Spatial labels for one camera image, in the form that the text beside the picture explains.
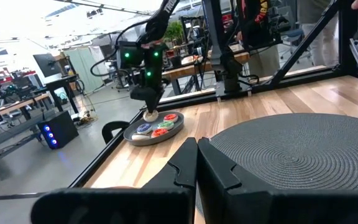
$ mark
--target wooden tabletop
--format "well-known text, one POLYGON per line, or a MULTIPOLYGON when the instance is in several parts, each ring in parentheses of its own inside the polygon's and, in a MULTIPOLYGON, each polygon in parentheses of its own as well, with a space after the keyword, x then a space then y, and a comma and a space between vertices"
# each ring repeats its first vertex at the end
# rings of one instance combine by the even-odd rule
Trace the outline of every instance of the wooden tabletop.
MULTIPOLYGON (((358 118, 358 79, 350 76, 254 94, 179 110, 185 127, 173 138, 147 147, 123 141, 85 187, 142 187, 188 137, 210 138, 250 119, 285 113, 329 113, 358 118)), ((204 223, 196 212, 196 223, 204 223)))
MULTIPOLYGON (((34 99, 36 101, 39 101, 39 100, 42 100, 42 99, 47 98, 47 97, 49 97, 48 94, 43 94, 43 95, 35 97, 34 99)), ((16 103, 13 103, 13 104, 9 105, 8 107, 1 107, 0 108, 0 115, 8 114, 11 111, 20 109, 21 107, 27 106, 29 104, 32 104, 33 102, 34 102, 33 100, 26 100, 26 101, 21 101, 21 102, 19 101, 19 102, 16 102, 16 103)))
MULTIPOLYGON (((238 50, 241 50, 242 47, 240 45, 233 45, 233 46, 231 46, 231 49, 233 51, 238 51, 238 50)), ((244 63, 248 62, 250 56, 249 56, 249 53, 244 52, 244 53, 236 54, 235 58, 238 62, 240 62, 241 64, 244 64, 244 63)), ((212 66, 211 66, 211 62, 208 61, 205 64, 205 72, 209 72, 209 71, 212 71, 212 66)), ((163 72, 162 75, 165 78, 170 78, 171 80, 175 80, 175 79, 178 79, 181 77, 196 75, 198 73, 199 73, 199 69, 197 66, 195 67, 194 65, 189 65, 189 66, 185 66, 182 68, 177 68, 177 69, 169 70, 167 72, 163 72)))

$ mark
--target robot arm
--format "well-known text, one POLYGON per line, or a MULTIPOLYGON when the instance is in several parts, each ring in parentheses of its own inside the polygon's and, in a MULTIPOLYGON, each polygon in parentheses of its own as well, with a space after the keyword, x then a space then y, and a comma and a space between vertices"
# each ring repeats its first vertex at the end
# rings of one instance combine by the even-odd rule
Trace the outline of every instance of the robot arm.
POLYGON ((149 21, 146 23, 144 33, 137 39, 137 44, 144 45, 160 40, 168 27, 168 21, 180 0, 163 0, 149 21))
POLYGON ((144 60, 145 71, 140 76, 142 81, 131 91, 131 98, 144 100, 149 113, 156 109, 162 94, 162 54, 165 45, 161 45, 159 40, 163 37, 168 27, 168 21, 173 10, 180 0, 163 0, 160 9, 147 21, 143 33, 137 39, 135 45, 136 55, 139 57, 136 63, 144 60))

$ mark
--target white wall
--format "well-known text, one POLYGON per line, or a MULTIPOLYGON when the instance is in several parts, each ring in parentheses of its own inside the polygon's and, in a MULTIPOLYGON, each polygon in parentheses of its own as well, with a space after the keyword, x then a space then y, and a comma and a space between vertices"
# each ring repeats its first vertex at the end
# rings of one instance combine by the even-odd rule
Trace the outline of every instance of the white wall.
MULTIPOLYGON (((61 73, 57 73, 56 75, 52 75, 47 78, 44 77, 44 74, 42 73, 37 62, 35 61, 33 55, 47 54, 51 52, 28 39, 22 39, 17 42, 0 43, 0 47, 6 48, 10 58, 12 58, 11 61, 14 65, 11 67, 15 69, 27 67, 30 70, 34 70, 39 76, 42 84, 58 80, 62 76, 61 73)), ((59 95, 61 92, 64 92, 63 88, 55 91, 57 95, 59 95)))

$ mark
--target green plant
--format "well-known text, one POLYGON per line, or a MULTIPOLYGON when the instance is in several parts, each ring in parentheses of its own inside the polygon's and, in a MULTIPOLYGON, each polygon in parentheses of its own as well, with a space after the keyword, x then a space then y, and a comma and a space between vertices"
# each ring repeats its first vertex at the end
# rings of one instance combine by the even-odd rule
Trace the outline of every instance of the green plant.
POLYGON ((183 40, 183 29, 179 21, 169 23, 167 31, 163 37, 164 41, 177 40, 179 43, 183 40))

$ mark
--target computer monitor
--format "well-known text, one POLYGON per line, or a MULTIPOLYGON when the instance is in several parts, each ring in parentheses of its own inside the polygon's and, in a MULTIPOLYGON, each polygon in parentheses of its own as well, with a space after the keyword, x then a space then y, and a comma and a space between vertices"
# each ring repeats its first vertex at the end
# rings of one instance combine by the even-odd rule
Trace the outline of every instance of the computer monitor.
POLYGON ((45 78, 61 73, 58 63, 52 54, 38 54, 33 56, 45 78))

